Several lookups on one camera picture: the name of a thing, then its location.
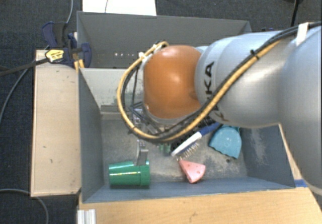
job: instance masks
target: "pink object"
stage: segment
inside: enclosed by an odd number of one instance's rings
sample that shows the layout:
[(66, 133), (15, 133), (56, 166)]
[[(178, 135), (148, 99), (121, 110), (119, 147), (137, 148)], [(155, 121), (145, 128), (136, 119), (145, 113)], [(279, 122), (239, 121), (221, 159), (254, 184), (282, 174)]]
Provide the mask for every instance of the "pink object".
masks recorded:
[(206, 171), (206, 166), (203, 164), (184, 160), (179, 160), (179, 164), (190, 183), (196, 183), (199, 181)]

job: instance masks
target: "black carpet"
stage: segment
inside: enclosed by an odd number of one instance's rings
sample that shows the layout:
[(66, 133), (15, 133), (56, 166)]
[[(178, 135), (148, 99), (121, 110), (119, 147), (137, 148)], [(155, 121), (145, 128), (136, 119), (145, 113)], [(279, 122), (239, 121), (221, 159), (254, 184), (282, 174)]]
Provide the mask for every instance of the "black carpet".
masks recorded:
[[(248, 20), (254, 31), (290, 26), (294, 0), (155, 0), (158, 15)], [(0, 0), (0, 65), (15, 67), (33, 60), (43, 48), (40, 29), (48, 21), (65, 21), (69, 0)], [(68, 31), (76, 30), (74, 0)], [(302, 0), (296, 23), (321, 21), (321, 0)], [(0, 107), (18, 75), (0, 78)], [(14, 91), (0, 126), (0, 188), (29, 190), (31, 172), (33, 72)], [(44, 198), (50, 223), (74, 223), (76, 196)], [(41, 205), (20, 194), (0, 194), (0, 223), (45, 223)]]

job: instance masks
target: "green object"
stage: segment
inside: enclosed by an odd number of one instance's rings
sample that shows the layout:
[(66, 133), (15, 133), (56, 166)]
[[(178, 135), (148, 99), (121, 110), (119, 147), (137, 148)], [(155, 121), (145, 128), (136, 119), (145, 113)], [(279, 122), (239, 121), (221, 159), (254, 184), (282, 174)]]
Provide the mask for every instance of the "green object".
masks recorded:
[(149, 161), (146, 165), (135, 166), (133, 162), (109, 164), (111, 186), (148, 186), (150, 184)]

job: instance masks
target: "gray bin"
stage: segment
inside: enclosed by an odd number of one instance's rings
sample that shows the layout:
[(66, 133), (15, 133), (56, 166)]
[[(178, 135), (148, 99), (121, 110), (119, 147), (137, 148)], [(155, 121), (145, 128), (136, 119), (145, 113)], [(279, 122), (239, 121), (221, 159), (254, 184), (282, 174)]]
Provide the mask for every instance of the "gray bin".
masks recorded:
[(108, 164), (133, 160), (136, 155), (136, 137), (117, 112), (116, 88), (123, 68), (137, 52), (159, 39), (203, 46), (250, 31), (247, 21), (78, 12), (78, 43), (89, 42), (93, 51), (91, 68), (81, 69), (78, 78), (84, 203), (295, 187), (278, 126), (240, 129), (243, 145), (238, 160), (208, 147), (210, 137), (203, 138), (189, 158), (207, 168), (197, 184), (186, 180), (174, 158), (148, 143), (150, 187), (109, 186)]

